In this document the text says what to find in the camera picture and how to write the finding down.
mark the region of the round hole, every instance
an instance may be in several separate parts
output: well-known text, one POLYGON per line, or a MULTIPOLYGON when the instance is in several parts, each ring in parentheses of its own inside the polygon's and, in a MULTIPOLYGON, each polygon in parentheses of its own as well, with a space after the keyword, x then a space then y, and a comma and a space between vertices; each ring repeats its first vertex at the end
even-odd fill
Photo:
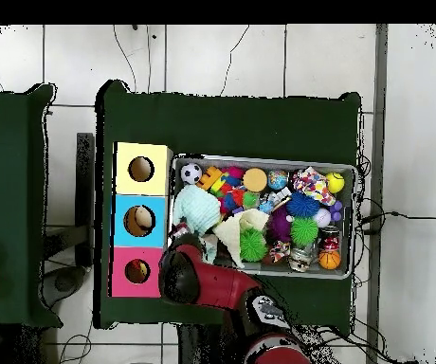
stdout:
POLYGON ((145 156, 135 157, 129 164, 129 175, 139 182, 151 180, 154 175, 153 162, 145 156))
POLYGON ((155 226, 154 213, 147 207, 131 207, 123 217, 123 225, 129 234, 136 237, 147 236, 155 226))
POLYGON ((125 278, 132 283, 144 283, 148 280, 151 269, 142 260, 132 260, 125 265, 125 278))

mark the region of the pink box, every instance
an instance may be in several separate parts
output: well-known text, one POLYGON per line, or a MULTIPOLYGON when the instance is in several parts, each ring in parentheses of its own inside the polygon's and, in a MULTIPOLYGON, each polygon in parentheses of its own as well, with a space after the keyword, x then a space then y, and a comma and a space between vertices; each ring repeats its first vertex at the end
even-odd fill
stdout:
POLYGON ((114 263, 112 264, 113 298, 160 298, 158 276, 159 260, 162 248, 153 247, 114 247, 114 263), (133 283, 125 276, 125 265, 139 259, 147 264, 149 276, 143 283, 133 283))

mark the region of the blue box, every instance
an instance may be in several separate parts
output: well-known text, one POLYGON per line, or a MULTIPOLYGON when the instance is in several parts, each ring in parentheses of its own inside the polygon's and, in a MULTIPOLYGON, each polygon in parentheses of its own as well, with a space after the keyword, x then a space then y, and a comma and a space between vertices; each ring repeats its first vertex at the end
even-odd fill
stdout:
POLYGON ((114 246, 163 247, 167 237, 167 198, 145 195, 116 194, 114 246), (154 215, 154 228, 145 236, 136 237, 124 226, 124 217, 131 207, 144 206, 154 215))

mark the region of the toy pile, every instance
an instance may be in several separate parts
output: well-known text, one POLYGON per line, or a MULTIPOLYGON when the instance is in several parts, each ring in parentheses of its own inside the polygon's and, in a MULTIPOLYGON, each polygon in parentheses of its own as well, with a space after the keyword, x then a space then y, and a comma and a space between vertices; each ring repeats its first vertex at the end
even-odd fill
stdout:
POLYGON ((220 245, 240 268, 244 262, 283 264, 305 272, 310 264, 336 269, 344 187, 339 173, 322 175, 312 167, 286 172, 237 167, 205 172, 195 163, 182 167, 185 184, 175 197, 173 224, 186 223, 200 236, 212 264, 220 245))

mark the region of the green spiky ball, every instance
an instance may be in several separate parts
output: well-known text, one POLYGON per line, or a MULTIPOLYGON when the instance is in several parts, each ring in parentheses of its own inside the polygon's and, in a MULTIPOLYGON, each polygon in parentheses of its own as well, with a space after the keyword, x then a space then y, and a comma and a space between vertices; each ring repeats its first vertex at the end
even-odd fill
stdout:
POLYGON ((250 263, 260 261, 267 253, 265 238, 256 228, 240 233, 240 258, 250 263))
POLYGON ((318 224, 312 218, 296 218, 290 228, 290 236, 298 246, 307 246, 318 237, 318 224))
POLYGON ((246 191, 244 194, 244 208, 250 209, 257 205, 259 194, 256 192, 246 191))

